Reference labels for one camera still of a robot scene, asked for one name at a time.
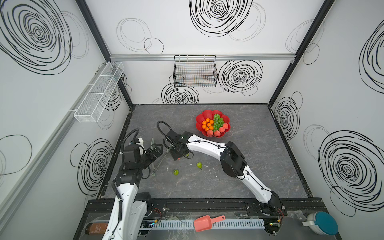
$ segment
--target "white wall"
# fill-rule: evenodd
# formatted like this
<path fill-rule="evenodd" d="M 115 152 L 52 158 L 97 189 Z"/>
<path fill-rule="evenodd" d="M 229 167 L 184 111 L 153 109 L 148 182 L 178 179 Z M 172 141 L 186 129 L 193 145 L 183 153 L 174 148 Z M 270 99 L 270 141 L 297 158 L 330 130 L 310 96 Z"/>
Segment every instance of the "white wall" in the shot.
<path fill-rule="evenodd" d="M 48 5 L 44 8 L 27 0 L 6 1 L 2 7 L 2 14 L 9 11 L 12 14 L 15 5 L 25 3 L 29 7 L 16 8 L 15 17 L 22 17 L 23 13 L 31 11 L 49 25 L 52 23 L 51 16 L 56 19 L 57 28 L 44 28 L 43 23 L 33 21 L 33 17 L 26 18 L 29 23 L 37 24 L 27 25 L 34 30 L 35 36 L 23 38 L 23 34 L 28 36 L 29 30 L 22 28 L 22 31 L 13 32 L 12 27 L 16 28 L 16 23 L 0 20 L 3 31 L 0 34 L 0 174 L 8 174 L 0 175 L 0 207 L 90 82 L 97 66 L 104 62 L 76 2 L 47 2 L 52 6 L 51 10 L 47 10 Z M 18 44 L 11 36 L 19 38 Z M 23 136 L 7 137 L 15 134 Z"/>
<path fill-rule="evenodd" d="M 314 196 L 348 240 L 382 239 L 383 8 L 379 0 L 336 1 L 318 47 L 272 108 Z"/>
<path fill-rule="evenodd" d="M 267 103 L 290 61 L 229 61 L 222 68 L 225 63 L 216 62 L 216 87 L 173 87 L 172 61 L 124 62 L 124 72 L 133 103 Z"/>
<path fill-rule="evenodd" d="M 12 32 L 15 23 L 0 20 L 0 207 L 104 62 L 76 2 L 45 2 L 47 8 L 28 0 L 6 1 L 2 7 L 6 14 L 27 4 L 14 15 L 23 19 L 23 13 L 33 13 L 27 19 L 34 24 L 22 30 L 33 32 L 26 40 Z M 63 28 L 46 29 L 33 16 L 42 16 L 46 26 L 55 26 L 50 25 L 55 19 Z M 24 41 L 17 50 L 34 56 L 13 49 L 11 34 Z M 98 192 L 128 110 L 116 90 L 98 123 L 73 124 L 0 239 L 73 238 L 86 201 Z M 84 179 L 87 173 L 92 178 Z"/>
<path fill-rule="evenodd" d="M 107 130 L 73 124 L 0 239 L 73 238 L 86 203 L 96 198 L 128 110 L 125 101 L 115 111 L 104 110 L 102 118 L 114 117 Z"/>
<path fill-rule="evenodd" d="M 323 0 L 237 0 L 229 1 L 235 4 L 226 5 L 227 2 L 92 0 L 87 4 L 111 54 L 296 53 Z M 201 13 L 201 9 L 194 7 L 210 3 L 215 3 L 214 8 L 218 10 Z M 212 27 L 203 26 L 202 18 Z M 219 79 L 226 84 L 219 81 L 216 88 L 192 84 L 176 88 L 174 91 L 179 97 L 175 97 L 179 100 L 175 103 L 267 103 L 289 61 L 262 61 L 260 82 L 248 75 L 247 70 L 253 68 L 261 74 L 254 67 L 260 62 L 237 61 L 234 63 L 236 73 L 228 80 L 220 75 L 224 64 L 218 61 L 217 71 Z M 157 99 L 161 98 L 161 91 L 173 74 L 173 62 L 126 62 L 124 65 L 133 103 L 168 103 Z M 251 86 L 252 90 L 234 93 L 226 91 L 228 85 L 235 85 L 237 89 Z M 195 96 L 194 101 L 188 101 L 191 95 Z"/>

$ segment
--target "black metal frame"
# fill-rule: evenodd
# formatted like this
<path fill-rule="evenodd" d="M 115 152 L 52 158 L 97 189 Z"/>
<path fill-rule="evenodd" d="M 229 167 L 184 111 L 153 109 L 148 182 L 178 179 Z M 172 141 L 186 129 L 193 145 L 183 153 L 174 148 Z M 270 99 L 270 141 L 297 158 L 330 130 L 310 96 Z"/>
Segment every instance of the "black metal frame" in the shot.
<path fill-rule="evenodd" d="M 100 52 L 103 55 L 105 61 L 111 61 L 111 54 L 109 53 L 107 45 L 105 44 L 103 37 L 101 36 L 99 28 L 97 28 L 96 22 L 93 19 L 93 16 L 91 14 L 91 11 L 88 8 L 87 3 L 85 2 L 85 0 L 76 0 L 76 3 L 79 6 L 85 21 L 87 22 L 89 30 L 91 31 L 93 38 L 95 39 L 97 45 L 99 46 Z M 124 83 L 121 80 L 118 81 L 118 86 L 129 108 L 132 109 L 133 108 L 132 100 L 129 97 L 127 89 L 125 88 Z"/>
<path fill-rule="evenodd" d="M 180 104 L 169 104 L 169 103 L 162 103 L 162 104 L 157 104 L 157 103 L 143 103 L 140 105 L 162 105 L 162 106 L 167 106 L 167 105 L 183 105 L 183 106 L 195 106 L 195 105 L 268 105 L 268 103 L 180 103 Z"/>
<path fill-rule="evenodd" d="M 304 177 L 304 175 L 303 175 L 303 172 L 301 171 L 300 166 L 299 166 L 299 164 L 297 163 L 295 156 L 293 155 L 292 149 L 290 148 L 290 146 L 289 146 L 289 144 L 288 144 L 288 141 L 287 141 L 287 139 L 285 138 L 285 136 L 284 136 L 284 134 L 283 134 L 283 130 L 281 129 L 279 123 L 278 123 L 277 120 L 276 120 L 275 114 L 273 113 L 273 111 L 272 111 L 272 109 L 271 109 L 270 106 L 268 106 L 268 109 L 269 109 L 269 112 L 270 112 L 271 115 L 272 115 L 273 121 L 275 122 L 276 128 L 277 128 L 277 130 L 278 130 L 279 133 L 280 133 L 280 137 L 281 137 L 281 139 L 283 140 L 283 143 L 284 143 L 284 145 L 285 145 L 285 148 L 287 149 L 287 152 L 288 152 L 289 156 L 291 157 L 293 166 L 294 166 L 295 169 L 296 169 L 297 175 L 298 175 L 299 178 L 300 178 L 300 181 L 301 181 L 301 183 L 302 183 L 302 185 L 303 185 L 303 187 L 304 187 L 305 192 L 307 193 L 308 197 L 313 197 L 313 194 L 312 194 L 312 192 L 311 192 L 311 189 L 310 189 L 310 187 L 309 187 L 307 181 L 305 180 L 305 177 Z"/>
<path fill-rule="evenodd" d="M 297 49 L 296 57 L 293 63 L 291 63 L 287 70 L 285 71 L 281 81 L 279 82 L 279 85 L 277 86 L 275 92 L 273 93 L 268 106 L 272 106 L 276 99 L 278 98 L 280 92 L 283 90 L 285 84 L 287 83 L 288 79 L 290 78 L 291 74 L 293 73 L 293 70 L 296 68 L 297 64 L 299 63 L 302 55 L 304 54 L 305 50 L 307 49 L 308 45 L 312 41 L 313 36 L 316 34 L 317 30 L 319 29 L 321 23 L 323 22 L 325 16 L 328 14 L 328 11 L 331 9 L 332 4 L 335 0 L 325 0 L 323 2 L 323 5 L 321 6 L 319 12 L 317 13 L 315 19 L 312 22 L 312 25 L 310 26 L 307 34 L 305 35 L 303 41 L 300 44 L 300 47 Z"/>
<path fill-rule="evenodd" d="M 84 228 L 89 213 L 110 213 L 114 205 L 115 199 L 89 200 L 84 210 L 83 216 L 77 227 L 73 240 L 78 240 L 81 231 Z M 248 216 L 261 216 L 263 219 L 275 218 L 268 217 L 260 213 L 254 212 L 252 203 L 256 203 L 256 199 L 152 199 L 153 206 L 158 208 L 163 216 L 171 216 L 185 212 L 244 212 Z M 281 203 L 285 207 L 284 215 L 287 211 L 324 211 L 328 212 L 321 198 L 283 198 Z M 341 240 L 339 234 L 335 235 L 337 240 Z"/>
<path fill-rule="evenodd" d="M 104 194 L 108 188 L 108 184 L 109 184 L 109 180 L 112 176 L 113 168 L 116 164 L 117 158 L 118 158 L 119 153 L 120 153 L 121 143 L 125 137 L 125 134 L 127 133 L 127 129 L 128 129 L 129 123 L 131 121 L 131 117 L 132 117 L 132 114 L 135 110 L 135 107 L 136 107 L 136 105 L 133 105 L 131 112 L 127 115 L 127 118 L 125 119 L 124 125 L 122 127 L 121 132 L 120 132 L 118 142 L 116 143 L 116 147 L 113 151 L 111 161 L 109 162 L 108 169 L 104 175 L 103 182 L 102 182 L 101 187 L 99 189 L 97 199 L 103 198 L 103 196 L 104 196 Z"/>
<path fill-rule="evenodd" d="M 90 31 L 91 31 L 92 35 L 94 36 L 95 41 L 98 44 L 99 49 L 102 52 L 105 60 L 110 61 L 110 53 L 108 51 L 108 48 L 107 48 L 107 46 L 106 46 L 98 28 L 97 28 L 97 25 L 96 25 L 96 23 L 92 17 L 92 14 L 91 14 L 85 0 L 76 0 L 76 2 L 78 4 L 84 18 L 85 18 L 85 21 L 87 22 L 87 24 L 90 28 Z M 302 41 L 299 49 L 297 50 L 295 61 L 288 66 L 288 68 L 285 71 L 281 81 L 279 82 L 279 85 L 277 86 L 276 90 L 274 91 L 269 103 L 268 104 L 267 103 L 245 104 L 245 105 L 267 105 L 268 106 L 268 108 L 271 112 L 271 115 L 274 119 L 275 125 L 276 125 L 276 127 L 280 133 L 280 136 L 284 142 L 284 145 L 288 151 L 288 154 L 291 157 L 293 165 L 295 166 L 295 169 L 296 169 L 296 171 L 299 175 L 299 178 L 300 178 L 300 180 L 304 186 L 304 189 L 305 189 L 307 195 L 309 196 L 308 198 L 302 198 L 302 199 L 300 199 L 300 198 L 281 199 L 282 204 L 285 206 L 285 211 L 319 210 L 319 211 L 327 212 L 327 209 L 326 209 L 324 203 L 322 202 L 322 200 L 320 198 L 313 197 L 313 195 L 312 195 L 312 193 L 308 187 L 308 184 L 307 184 L 307 182 L 303 176 L 303 173 L 301 172 L 300 167 L 299 167 L 299 165 L 295 159 L 295 156 L 293 155 L 293 152 L 292 152 L 291 148 L 289 147 L 289 144 L 288 144 L 287 140 L 285 139 L 283 132 L 282 132 L 278 122 L 276 121 L 276 118 L 275 118 L 273 112 L 271 111 L 271 107 L 274 104 L 274 102 L 277 100 L 277 98 L 278 98 L 279 94 L 281 93 L 284 85 L 286 84 L 289 77 L 293 73 L 293 70 L 295 69 L 295 67 L 299 63 L 300 58 L 304 54 L 306 48 L 308 47 L 310 41 L 312 40 L 313 36 L 317 32 L 319 26 L 321 25 L 322 21 L 324 20 L 325 16 L 327 15 L 327 13 L 330 10 L 333 3 L 334 3 L 334 0 L 325 0 L 324 1 L 318 14 L 316 15 L 316 18 L 314 19 L 312 25 L 310 26 L 310 29 L 308 30 L 306 36 L 304 37 L 304 40 Z M 116 147 L 115 147 L 115 151 L 113 153 L 113 157 L 110 161 L 110 164 L 108 166 L 107 172 L 105 174 L 105 177 L 104 177 L 104 180 L 102 183 L 102 187 L 99 191 L 98 199 L 88 201 L 87 207 L 84 210 L 83 216 L 82 216 L 81 221 L 79 223 L 79 226 L 78 226 L 78 229 L 77 229 L 76 234 L 74 236 L 74 239 L 78 239 L 80 237 L 81 230 L 83 229 L 83 225 L 85 224 L 89 213 L 93 213 L 93 212 L 108 213 L 108 212 L 111 212 L 112 208 L 113 208 L 114 199 L 100 199 L 100 198 L 103 197 L 103 195 L 105 194 L 105 191 L 108 187 L 108 182 L 109 182 L 109 179 L 112 175 L 113 167 L 116 163 L 116 160 L 117 160 L 117 157 L 119 154 L 119 149 L 120 149 L 122 139 L 124 138 L 124 136 L 126 134 L 131 116 L 132 116 L 134 108 L 136 106 L 135 104 L 132 103 L 132 101 L 131 101 L 131 99 L 130 99 L 127 91 L 126 91 L 126 88 L 121 81 L 118 82 L 118 86 L 119 86 L 128 106 L 132 109 L 132 111 L 130 114 L 128 114 L 127 119 L 126 119 L 124 126 L 122 128 L 122 131 L 120 133 L 118 142 L 117 142 Z M 198 104 L 198 105 L 222 105 L 222 104 Z M 244 105 L 244 104 L 233 103 L 233 104 L 227 104 L 227 105 Z M 166 210 L 164 211 L 164 215 L 166 215 L 166 212 L 172 212 L 172 211 L 173 212 L 174 211 L 177 211 L 177 212 L 183 212 L 183 211 L 184 212 L 186 212 L 186 211 L 189 211 L 189 212 L 191 212 L 191 211 L 209 212 L 209 211 L 212 211 L 213 209 L 216 211 L 217 210 L 233 211 L 233 210 L 237 209 L 237 210 L 247 211 L 248 214 L 254 215 L 255 212 L 251 212 L 252 208 L 250 206 L 252 205 L 253 202 L 255 202 L 257 200 L 256 199 L 152 199 L 152 201 L 157 206 L 164 205 L 164 207 L 166 207 Z M 341 240 L 341 237 L 339 234 L 336 235 L 336 239 Z"/>

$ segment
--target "teal lid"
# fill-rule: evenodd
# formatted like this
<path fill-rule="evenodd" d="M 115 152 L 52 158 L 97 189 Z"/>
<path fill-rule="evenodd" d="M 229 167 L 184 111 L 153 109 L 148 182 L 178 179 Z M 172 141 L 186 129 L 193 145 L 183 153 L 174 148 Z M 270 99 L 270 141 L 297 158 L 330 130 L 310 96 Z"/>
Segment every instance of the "teal lid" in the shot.
<path fill-rule="evenodd" d="M 335 235 L 339 230 L 335 219 L 326 212 L 317 212 L 314 223 L 328 235 Z"/>

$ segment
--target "black wire basket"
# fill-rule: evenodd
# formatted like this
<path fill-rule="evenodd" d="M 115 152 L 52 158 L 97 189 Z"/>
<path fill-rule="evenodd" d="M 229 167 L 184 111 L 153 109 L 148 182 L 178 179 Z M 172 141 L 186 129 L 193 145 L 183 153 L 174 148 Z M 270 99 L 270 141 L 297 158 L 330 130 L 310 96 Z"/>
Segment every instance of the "black wire basket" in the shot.
<path fill-rule="evenodd" d="M 218 73 L 215 55 L 175 55 L 175 87 L 216 87 Z"/>

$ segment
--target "red fruit bowl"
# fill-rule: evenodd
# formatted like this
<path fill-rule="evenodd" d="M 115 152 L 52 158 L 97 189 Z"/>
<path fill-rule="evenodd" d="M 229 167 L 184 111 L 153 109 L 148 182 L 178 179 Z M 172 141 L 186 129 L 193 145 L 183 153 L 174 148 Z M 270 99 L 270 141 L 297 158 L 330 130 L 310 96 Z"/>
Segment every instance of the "red fruit bowl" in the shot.
<path fill-rule="evenodd" d="M 228 116 L 224 115 L 219 110 L 213 110 L 213 111 L 205 110 L 202 114 L 199 114 L 196 117 L 196 128 L 206 137 L 216 137 L 215 135 L 208 136 L 207 132 L 201 127 L 202 123 L 203 123 L 203 121 L 205 121 L 205 119 L 207 119 L 207 118 L 213 119 L 215 114 L 219 114 L 220 117 L 223 118 L 224 123 L 228 124 L 228 128 L 224 132 L 220 133 L 220 136 L 218 136 L 218 137 L 224 136 L 224 134 L 231 129 L 231 125 L 229 124 L 229 117 Z"/>

